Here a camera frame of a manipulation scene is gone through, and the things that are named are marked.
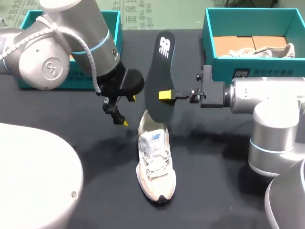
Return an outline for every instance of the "black insole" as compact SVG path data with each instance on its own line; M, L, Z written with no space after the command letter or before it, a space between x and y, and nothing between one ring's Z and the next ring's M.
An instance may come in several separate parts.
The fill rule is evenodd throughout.
M146 109L155 122L166 123L173 114L174 103L159 100L159 91L174 89L171 66L175 37L169 31L160 32L152 56L152 64L145 82Z

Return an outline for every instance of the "yellow block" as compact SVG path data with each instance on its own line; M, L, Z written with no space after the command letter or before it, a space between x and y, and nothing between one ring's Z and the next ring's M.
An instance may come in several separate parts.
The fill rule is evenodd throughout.
M161 91L161 92L159 92L159 99L160 100L169 100L169 99L172 99L172 91L168 90L168 91Z

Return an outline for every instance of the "green mat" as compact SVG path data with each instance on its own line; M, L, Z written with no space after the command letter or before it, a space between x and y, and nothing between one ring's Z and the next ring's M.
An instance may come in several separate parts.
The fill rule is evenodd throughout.
M282 0L279 7L299 8L305 1ZM19 27L28 10L40 9L39 0L0 0L0 17L7 26ZM120 10L124 30L201 29L207 7L223 7L226 0L97 0L101 10ZM267 7L268 0L253 0Z

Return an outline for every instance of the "open shoe box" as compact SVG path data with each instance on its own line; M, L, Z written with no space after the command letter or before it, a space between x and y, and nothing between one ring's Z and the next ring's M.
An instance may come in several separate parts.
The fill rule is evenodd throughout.
M203 23L205 64L213 80L234 77L305 76L305 24L298 9L207 8ZM229 50L295 46L295 58L222 57Z

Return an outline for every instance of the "cable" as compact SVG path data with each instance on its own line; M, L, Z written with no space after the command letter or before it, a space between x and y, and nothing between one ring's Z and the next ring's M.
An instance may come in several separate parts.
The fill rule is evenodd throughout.
M91 53L89 47L87 46L86 42L79 35L77 35L76 33L74 33L70 29L67 29L67 28L64 28L64 27L57 27L55 24L53 26L51 26L51 25L48 24L48 22L45 19L41 19L41 18L39 19L39 17L38 17L38 20L43 22L48 27L51 27L51 29L45 29L45 30L36 32L36 33L24 38L20 42L16 43L13 47L10 47L7 51L3 52L0 55L0 61L2 61L8 55L13 53L17 49L19 49L21 46L27 44L28 42L30 42L30 41L32 41L36 38L54 33L56 31L59 31L60 33L67 34L67 35L71 36L72 38L74 38L75 40L77 40L80 43L80 45L83 47L83 49L85 50L85 52L88 56L89 62L90 62L90 67L91 67L91 72L92 72L92 82L93 82L94 89L95 89L96 93L100 94L101 90L100 90L99 85L97 84L97 79L96 79L97 78L97 73L96 73L95 62L94 62L92 53Z

